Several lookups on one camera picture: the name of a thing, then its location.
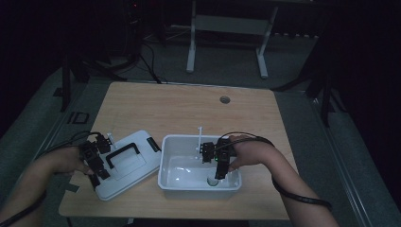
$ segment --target metal frame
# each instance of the metal frame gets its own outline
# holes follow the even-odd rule
[[[207,16],[198,15],[196,11],[196,0],[192,1],[192,19],[191,19],[191,43],[189,45],[188,62],[186,64],[186,72],[193,73],[195,67],[195,54],[196,54],[196,42],[195,33],[196,30],[210,30],[220,32],[232,32],[241,34],[253,34],[263,35],[263,42],[260,47],[256,48],[256,58],[259,65],[260,77],[266,79],[268,75],[268,69],[264,53],[268,44],[271,29],[274,24],[275,17],[277,15],[278,7],[272,10],[269,20],[254,20],[254,19],[243,19],[243,18],[232,18],[232,17],[218,17],[218,16]]]

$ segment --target floor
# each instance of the floor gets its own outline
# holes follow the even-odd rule
[[[162,47],[147,37],[149,47],[143,46],[144,59],[153,71],[169,83],[191,83],[269,89],[295,79],[316,40],[289,39],[273,36],[265,54],[270,76],[258,76],[254,49],[238,46],[236,41],[209,42],[200,35],[195,72],[185,72],[188,45],[187,33],[171,31]],[[114,58],[113,63],[121,59]],[[135,67],[118,72],[129,82],[153,82],[146,65],[140,61]],[[87,84],[72,84],[72,103],[60,112],[61,98],[53,96],[61,86],[61,70],[56,71],[31,98],[18,120],[0,141],[0,201],[4,201],[25,166],[37,152],[69,138],[77,131],[90,130],[96,113],[111,81],[93,72]],[[323,198],[332,201],[333,215],[341,226],[397,226],[399,211],[392,202],[379,177],[369,152],[347,113],[333,104],[329,114],[330,128],[319,117],[320,100],[305,96],[307,82],[292,89],[275,93],[285,123],[288,140],[293,149],[300,175]],[[68,123],[71,113],[90,115],[86,124]],[[56,176],[49,185],[44,226],[68,226],[66,218],[58,214],[68,179]],[[124,226],[126,218],[70,218],[73,226]],[[248,220],[252,227],[291,226],[288,220]],[[133,226],[141,226],[140,220]]]

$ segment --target table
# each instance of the table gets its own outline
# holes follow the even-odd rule
[[[230,98],[228,104],[220,98]],[[245,131],[269,138],[296,169],[286,130],[269,90],[114,82],[96,117],[92,131],[111,132],[120,140],[148,131],[161,146],[168,134],[222,135]],[[228,200],[168,200],[153,174],[110,201],[101,201],[89,179],[76,173],[66,191],[60,214],[67,217],[288,219],[280,195],[264,166],[243,166],[242,187]]]

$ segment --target wire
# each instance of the wire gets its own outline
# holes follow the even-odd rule
[[[18,214],[12,216],[11,218],[6,219],[5,221],[0,223],[0,227],[8,227],[12,225],[15,221],[20,220],[21,218],[29,215],[32,211],[38,209],[38,207],[42,204],[44,199],[46,198],[46,191],[35,201],[33,204],[28,206],[23,211],[19,212]]]
[[[44,156],[45,154],[47,154],[47,153],[49,153],[49,152],[51,152],[51,151],[53,151],[53,150],[55,150],[55,149],[58,149],[58,148],[75,147],[75,146],[72,146],[72,143],[74,143],[74,142],[76,142],[76,141],[78,141],[78,140],[80,140],[80,139],[87,138],[88,136],[94,135],[94,134],[100,135],[101,133],[100,133],[100,132],[90,132],[90,131],[80,131],[80,132],[74,134],[74,135],[71,137],[71,139],[66,140],[66,141],[63,141],[63,142],[61,142],[61,143],[59,143],[59,144],[57,144],[57,145],[55,145],[55,146],[53,146],[53,147],[50,147],[50,148],[48,148],[48,149],[45,149],[44,151],[42,151],[41,153],[39,153],[39,154],[35,157],[35,160],[37,160],[38,158],[40,158],[40,157]]]
[[[148,71],[150,72],[150,75],[153,77],[153,79],[157,82],[157,83],[162,83],[159,78],[153,73],[153,71],[151,70],[150,66],[148,65],[147,61],[144,59],[144,57],[142,55],[139,55],[139,57],[141,58],[141,60],[144,62],[144,64],[147,66]]]
[[[220,139],[221,139],[222,137],[226,136],[226,135],[229,135],[229,134],[247,134],[247,135],[251,135],[251,136],[253,136],[253,137],[256,137],[256,135],[251,134],[251,133],[247,133],[247,132],[244,132],[244,131],[231,131],[231,132],[227,132],[227,133],[221,135],[221,136],[220,136]]]
[[[154,54],[153,48],[152,48],[150,45],[145,44],[145,43],[143,43],[143,45],[146,46],[146,47],[151,51],[151,55],[152,55],[152,58],[151,58],[151,74],[152,74],[152,76],[153,76],[154,78],[157,78],[157,79],[156,79],[156,82],[158,82],[158,83],[162,83],[162,82],[160,81],[160,79],[164,80],[165,83],[168,83],[168,81],[167,81],[166,78],[157,77],[156,74],[154,73],[154,56],[155,56],[155,54]]]
[[[303,203],[322,205],[322,206],[327,207],[327,209],[329,209],[330,211],[332,209],[332,205],[328,201],[323,201],[323,200],[318,200],[318,199],[313,199],[313,198],[309,198],[309,197],[303,197],[303,196],[299,196],[296,194],[292,194],[290,192],[287,192],[283,187],[281,187],[280,184],[278,184],[272,176],[271,176],[271,181],[273,182],[275,189],[278,192],[280,192],[280,194],[282,194],[283,196],[285,196],[287,198],[293,199],[295,201],[300,201]]]
[[[229,146],[231,146],[231,145],[238,144],[238,143],[242,143],[242,142],[246,142],[246,141],[259,141],[259,142],[264,142],[264,143],[267,143],[267,144],[270,144],[270,145],[274,146],[274,144],[273,144],[270,140],[268,140],[268,139],[266,139],[266,138],[264,138],[264,137],[257,136],[257,135],[253,135],[253,134],[247,133],[247,132],[241,132],[241,131],[229,132],[229,133],[223,134],[220,138],[224,137],[225,135],[233,134],[233,133],[243,133],[243,134],[251,135],[251,136],[253,136],[253,137],[248,137],[248,138],[243,138],[243,139],[235,140],[235,141],[233,141],[233,142],[231,142],[231,143],[228,143],[228,144],[225,144],[225,145],[220,146],[220,147],[218,147],[218,148],[215,148],[215,149],[213,150],[213,152],[215,152],[215,151],[217,151],[217,150],[219,150],[219,149],[226,148],[226,147],[229,147]],[[331,209],[332,209],[332,205],[331,205],[331,203],[328,202],[328,201],[323,201],[323,200],[319,200],[319,199],[313,199],[313,198],[309,198],[309,197],[303,197],[303,196],[299,196],[299,195],[296,195],[296,194],[287,192],[280,184],[278,184],[278,182],[276,182],[276,181],[273,179],[272,176],[271,176],[271,180],[272,180],[272,183],[273,183],[274,187],[276,188],[276,190],[277,190],[280,194],[282,194],[283,196],[285,196],[285,197],[287,197],[287,198],[293,199],[293,200],[295,200],[295,201],[303,202],[303,203],[315,204],[315,205],[322,205],[322,206],[327,207],[330,211],[331,211]]]

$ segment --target table leg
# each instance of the table leg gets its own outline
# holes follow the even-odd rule
[[[263,37],[263,43],[259,48],[256,48],[257,63],[259,64],[260,77],[262,79],[266,79],[268,77],[268,69],[266,67],[264,53],[265,53],[266,46],[268,44],[269,36],[271,34],[271,29],[273,28],[275,17],[277,15],[277,10],[278,10],[278,7],[275,7],[273,9],[270,20],[268,21],[268,25],[266,27],[264,37]]]
[[[64,112],[71,101],[71,80],[70,80],[70,62],[69,56],[66,55],[62,60],[62,106],[61,112]]]
[[[194,72],[194,65],[195,65],[195,52],[196,52],[196,45],[195,45],[195,20],[197,17],[196,13],[196,1],[192,1],[192,19],[191,19],[191,44],[189,46],[189,53],[188,53],[188,62],[186,64],[186,72],[193,73]]]
[[[67,219],[68,227],[73,227],[73,222],[71,222],[71,219],[70,218],[66,218],[66,219]]]

